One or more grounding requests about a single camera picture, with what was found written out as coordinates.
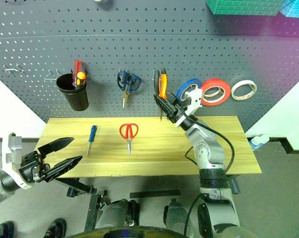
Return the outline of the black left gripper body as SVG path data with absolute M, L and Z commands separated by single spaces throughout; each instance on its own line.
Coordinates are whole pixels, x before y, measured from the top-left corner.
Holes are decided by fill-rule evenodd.
M 37 151 L 22 157 L 19 172 L 25 181 L 34 183 L 47 179 L 46 172 L 50 169 L 50 165 L 45 163 L 45 158 L 45 153 L 42 155 Z

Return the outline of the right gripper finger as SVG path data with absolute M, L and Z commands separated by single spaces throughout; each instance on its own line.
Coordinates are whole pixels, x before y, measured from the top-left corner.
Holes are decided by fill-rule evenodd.
M 166 92 L 166 101 L 170 105 L 176 105 L 178 103 L 177 97 L 170 91 Z
M 168 112 L 169 106 L 166 99 L 159 97 L 158 95 L 154 95 L 154 100 L 158 107 L 166 114 Z

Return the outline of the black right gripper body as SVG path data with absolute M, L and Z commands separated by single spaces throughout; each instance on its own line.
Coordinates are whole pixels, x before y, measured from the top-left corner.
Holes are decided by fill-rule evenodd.
M 171 122 L 189 122 L 189 120 L 183 115 L 182 108 L 177 99 L 167 98 L 169 106 L 168 112 L 166 113 L 167 119 Z

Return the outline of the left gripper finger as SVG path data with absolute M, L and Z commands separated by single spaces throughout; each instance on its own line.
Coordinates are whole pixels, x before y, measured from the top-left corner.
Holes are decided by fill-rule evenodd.
M 43 173 L 44 181 L 51 182 L 59 176 L 67 173 L 69 170 L 73 169 L 81 161 L 82 158 L 83 156 L 80 155 L 65 159 L 60 163 L 56 164 L 52 169 L 49 169 Z
M 48 154 L 63 149 L 68 144 L 70 144 L 73 140 L 74 137 L 63 137 L 39 147 L 38 151 L 41 155 L 41 158 L 44 159 Z

